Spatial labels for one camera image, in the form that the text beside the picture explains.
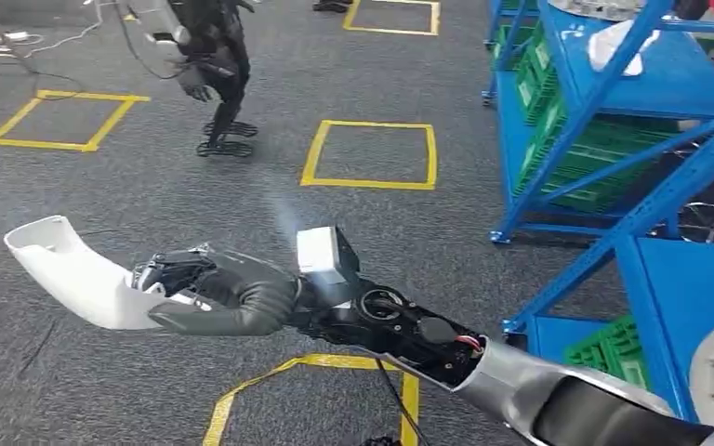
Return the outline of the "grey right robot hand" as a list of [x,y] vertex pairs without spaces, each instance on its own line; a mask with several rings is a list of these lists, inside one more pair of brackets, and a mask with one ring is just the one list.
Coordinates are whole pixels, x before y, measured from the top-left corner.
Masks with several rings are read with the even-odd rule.
[[295,274],[210,243],[157,253],[133,268],[132,288],[146,292],[155,284],[165,302],[148,316],[180,335],[271,335],[288,321],[299,293]]

